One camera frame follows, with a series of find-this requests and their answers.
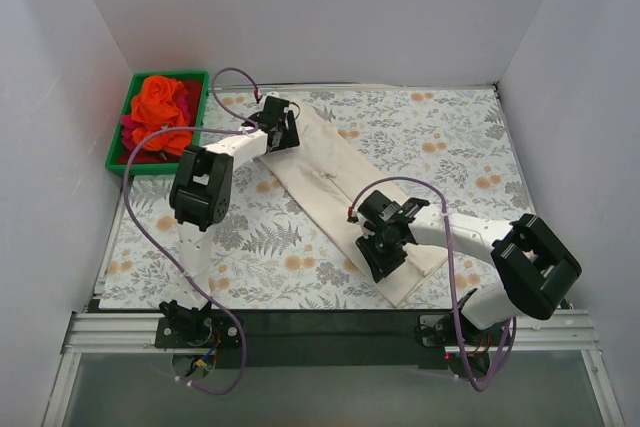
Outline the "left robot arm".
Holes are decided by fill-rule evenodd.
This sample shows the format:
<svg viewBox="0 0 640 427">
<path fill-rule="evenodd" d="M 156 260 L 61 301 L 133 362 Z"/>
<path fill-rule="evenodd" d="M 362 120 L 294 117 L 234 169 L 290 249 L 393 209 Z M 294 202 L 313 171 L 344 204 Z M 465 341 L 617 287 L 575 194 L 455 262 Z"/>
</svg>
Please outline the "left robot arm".
<svg viewBox="0 0 640 427">
<path fill-rule="evenodd" d="M 160 311 L 171 331 L 193 347 L 205 345 L 214 331 L 211 302 L 199 291 L 208 281 L 214 226 L 231 204 L 234 171 L 268 153 L 300 145 L 296 103 L 266 95 L 259 106 L 238 133 L 206 146 L 186 147 L 174 177 L 169 204 L 178 224 L 181 269 L 172 299 L 161 303 Z"/>
</svg>

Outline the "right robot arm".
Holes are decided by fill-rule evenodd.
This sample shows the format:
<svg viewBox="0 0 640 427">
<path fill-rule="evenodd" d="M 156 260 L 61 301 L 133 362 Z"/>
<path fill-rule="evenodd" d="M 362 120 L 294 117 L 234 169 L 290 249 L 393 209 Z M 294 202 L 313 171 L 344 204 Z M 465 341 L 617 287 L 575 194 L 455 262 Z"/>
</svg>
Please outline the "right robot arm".
<svg viewBox="0 0 640 427">
<path fill-rule="evenodd" d="M 423 199 L 398 203 L 374 191 L 350 209 L 348 220 L 361 227 L 355 244 L 376 282 L 407 261 L 409 245 L 454 247 L 495 267 L 497 282 L 472 289 L 450 314 L 426 327 L 440 345 L 475 344 L 518 315 L 547 320 L 582 274 L 578 260 L 534 214 L 512 222 L 482 220 L 444 214 Z"/>
</svg>

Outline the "cream t shirt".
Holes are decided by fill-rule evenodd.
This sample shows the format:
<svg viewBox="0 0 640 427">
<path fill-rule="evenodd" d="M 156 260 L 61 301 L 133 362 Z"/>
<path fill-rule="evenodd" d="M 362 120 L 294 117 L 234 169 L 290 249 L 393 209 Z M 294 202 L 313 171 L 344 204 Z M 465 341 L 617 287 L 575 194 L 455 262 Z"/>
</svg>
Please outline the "cream t shirt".
<svg viewBox="0 0 640 427">
<path fill-rule="evenodd" d="M 268 168 L 321 230 L 300 271 L 313 271 L 305 305 L 336 297 L 343 308 L 450 306 L 446 252 L 412 247 L 409 261 L 374 283 L 355 246 L 360 234 L 347 222 L 356 194 L 385 176 L 421 175 L 416 107 L 408 93 L 289 92 L 301 110 L 300 147 L 274 154 Z"/>
</svg>

